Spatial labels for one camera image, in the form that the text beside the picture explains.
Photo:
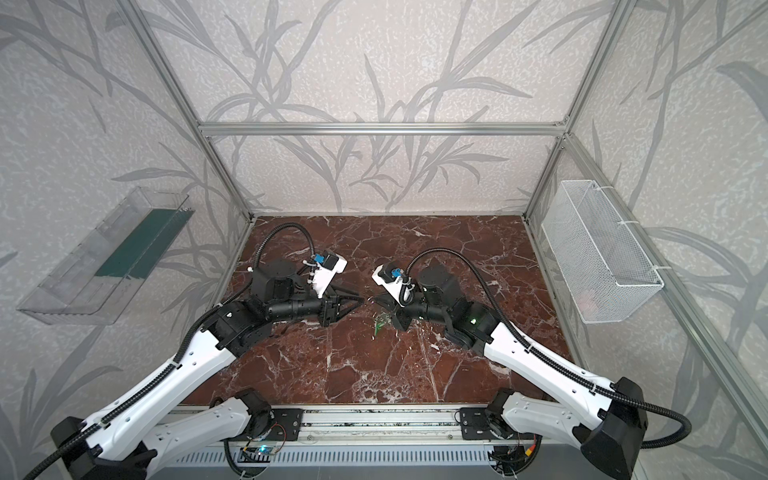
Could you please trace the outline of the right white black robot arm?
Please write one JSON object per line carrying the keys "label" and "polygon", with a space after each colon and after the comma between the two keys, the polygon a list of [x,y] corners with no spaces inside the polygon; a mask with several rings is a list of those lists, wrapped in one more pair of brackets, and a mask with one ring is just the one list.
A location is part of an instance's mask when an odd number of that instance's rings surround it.
{"label": "right white black robot arm", "polygon": [[639,400],[638,385],[626,378],[613,385],[505,325],[493,307],[468,299],[441,264],[428,267],[411,284],[394,263],[377,266],[371,277],[385,290],[376,303],[390,312],[397,328],[406,330],[415,320],[439,324],[446,339],[509,368],[547,394],[545,400],[520,392],[498,395],[488,408],[498,435],[531,433],[557,440],[580,450],[611,478],[632,478],[648,420],[638,407],[612,396],[627,393],[631,401]]}

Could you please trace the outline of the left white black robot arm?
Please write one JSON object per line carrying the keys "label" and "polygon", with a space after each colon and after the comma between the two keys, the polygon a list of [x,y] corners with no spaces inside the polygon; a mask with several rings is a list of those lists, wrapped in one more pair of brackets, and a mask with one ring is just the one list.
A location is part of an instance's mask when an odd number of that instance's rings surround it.
{"label": "left white black robot arm", "polygon": [[346,259],[327,252],[305,265],[307,278],[285,260],[255,269],[239,293],[193,324],[178,351],[155,372],[87,418],[67,417],[56,425],[54,457],[74,479],[147,479],[212,442],[268,434],[275,423],[272,410],[253,389],[184,420],[162,420],[269,337],[275,323],[316,318],[328,326],[361,305],[358,294],[332,284]]}

